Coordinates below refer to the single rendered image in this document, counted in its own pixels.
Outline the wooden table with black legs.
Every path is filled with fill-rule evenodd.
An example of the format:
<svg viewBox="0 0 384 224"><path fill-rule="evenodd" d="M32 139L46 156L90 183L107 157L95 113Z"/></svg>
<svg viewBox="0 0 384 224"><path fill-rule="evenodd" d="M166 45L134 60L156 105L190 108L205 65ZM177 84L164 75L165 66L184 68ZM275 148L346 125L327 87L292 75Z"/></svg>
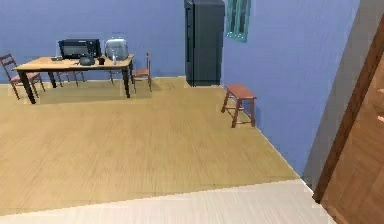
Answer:
<svg viewBox="0 0 384 224"><path fill-rule="evenodd" d="M43 56L32 60L28 63L15 67L22 81L25 92L31 104L35 104L33 90L31 89L27 74L31 72L47 72L51 84L54 88L57 87L54 72L60 71L88 71L88 70L120 70L124 81L126 97L130 97L129 81L132 75L134 55L130 54L125 60L114 62L109 58L102 56L103 64L99 64L97 59L94 59L92 65L82 65L79 59L66 59L61 61L53 61L52 56Z"/></svg>

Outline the red-brown wooden chair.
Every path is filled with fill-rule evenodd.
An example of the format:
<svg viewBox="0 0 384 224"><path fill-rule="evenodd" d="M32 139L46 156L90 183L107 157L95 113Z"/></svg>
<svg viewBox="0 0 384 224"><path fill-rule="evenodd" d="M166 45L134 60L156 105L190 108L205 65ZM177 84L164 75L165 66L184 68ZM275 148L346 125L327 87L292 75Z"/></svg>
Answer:
<svg viewBox="0 0 384 224"><path fill-rule="evenodd" d="M149 90L152 90L152 78L151 78L151 60L150 60L150 54L146 53L146 67L145 68L139 68L132 71L131 74L131 81L133 84L133 87L136 87L136 79L137 78L146 78L148 82Z"/></svg>
<svg viewBox="0 0 384 224"><path fill-rule="evenodd" d="M14 57L11 54L6 54L3 56L0 56L0 65L3 67L5 74L8 78L8 81L10 85L13 88L13 91L15 93L15 96L17 99L20 99L19 93L17 91L17 86L22 86L23 83L21 81L20 76L18 75L17 71L13 71L13 68L17 66L17 63L14 59ZM36 83L40 83L42 90L45 91L44 84L42 82L42 78L39 72L29 72L26 74L29 83L32 86L32 89L36 95L36 97L39 97L37 89L35 87Z"/></svg>
<svg viewBox="0 0 384 224"><path fill-rule="evenodd" d="M82 81L85 82L85 77L84 77L84 73L83 71L62 71L62 72L56 72L56 76L59 80L59 84L61 87L63 87L63 81L61 79L62 76L65 76L67 78L67 81L70 82L70 76L72 75L74 77L74 80L75 80L75 83L76 83L76 86L78 87L79 84L78 84L78 79L77 79L77 75L80 74L81 75L81 78L82 78Z"/></svg>

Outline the silver toaster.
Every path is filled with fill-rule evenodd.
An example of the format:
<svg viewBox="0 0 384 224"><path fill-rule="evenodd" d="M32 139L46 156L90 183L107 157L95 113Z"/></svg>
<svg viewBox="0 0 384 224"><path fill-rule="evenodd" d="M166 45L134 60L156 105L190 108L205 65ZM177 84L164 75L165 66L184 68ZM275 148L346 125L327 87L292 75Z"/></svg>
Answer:
<svg viewBox="0 0 384 224"><path fill-rule="evenodd" d="M110 60L116 56L117 61L124 61L128 56L128 46L125 39L110 39L105 43L105 56Z"/></svg>

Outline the black microwave oven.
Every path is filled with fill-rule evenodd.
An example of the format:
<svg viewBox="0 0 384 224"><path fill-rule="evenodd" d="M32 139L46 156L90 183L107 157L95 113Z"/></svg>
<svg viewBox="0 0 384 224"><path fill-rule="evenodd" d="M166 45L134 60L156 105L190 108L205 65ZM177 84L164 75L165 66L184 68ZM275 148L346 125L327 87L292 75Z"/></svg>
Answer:
<svg viewBox="0 0 384 224"><path fill-rule="evenodd" d="M100 57L101 47L98 39L65 39L58 42L64 59L80 59L82 56Z"/></svg>

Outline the teal framed window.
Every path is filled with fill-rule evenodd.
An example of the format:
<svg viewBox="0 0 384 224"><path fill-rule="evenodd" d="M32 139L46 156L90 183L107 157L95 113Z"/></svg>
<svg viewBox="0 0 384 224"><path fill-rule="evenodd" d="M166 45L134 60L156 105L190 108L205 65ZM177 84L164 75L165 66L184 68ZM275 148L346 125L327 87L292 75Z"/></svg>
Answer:
<svg viewBox="0 0 384 224"><path fill-rule="evenodd" d="M251 0L228 0L226 36L246 43L248 36Z"/></svg>

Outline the brown wooden room door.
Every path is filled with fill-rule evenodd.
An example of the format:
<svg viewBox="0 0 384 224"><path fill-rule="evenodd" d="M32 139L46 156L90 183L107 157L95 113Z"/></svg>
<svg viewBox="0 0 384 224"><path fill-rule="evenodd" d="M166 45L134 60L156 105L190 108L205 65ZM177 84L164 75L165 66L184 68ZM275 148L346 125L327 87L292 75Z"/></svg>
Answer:
<svg viewBox="0 0 384 224"><path fill-rule="evenodd" d="M384 224L384 14L313 199L336 224Z"/></svg>

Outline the red-brown wooden bench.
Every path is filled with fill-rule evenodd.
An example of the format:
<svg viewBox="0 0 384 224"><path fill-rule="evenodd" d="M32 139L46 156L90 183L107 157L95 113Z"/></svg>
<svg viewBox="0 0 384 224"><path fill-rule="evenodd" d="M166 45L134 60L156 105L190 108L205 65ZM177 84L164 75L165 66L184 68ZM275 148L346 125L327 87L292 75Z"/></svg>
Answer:
<svg viewBox="0 0 384 224"><path fill-rule="evenodd" d="M234 99L236 104L234 107L228 107L228 100ZM252 127L256 126L255 120L255 100L256 95L242 84L230 84L225 86L225 98L221 108L221 112L227 112L232 117L231 127L235 128L238 124L249 123ZM249 113L243 107L243 102L248 101L250 105ZM239 112L243 111L249 118L249 121L239 121Z"/></svg>

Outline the dark grey fridge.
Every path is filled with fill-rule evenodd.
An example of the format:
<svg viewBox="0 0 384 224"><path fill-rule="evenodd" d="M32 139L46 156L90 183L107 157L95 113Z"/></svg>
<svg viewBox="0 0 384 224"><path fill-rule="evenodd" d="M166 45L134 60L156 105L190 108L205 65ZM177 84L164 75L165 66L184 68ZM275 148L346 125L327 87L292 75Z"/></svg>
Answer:
<svg viewBox="0 0 384 224"><path fill-rule="evenodd" d="M222 0L184 0L185 73L192 86L219 85L225 4Z"/></svg>

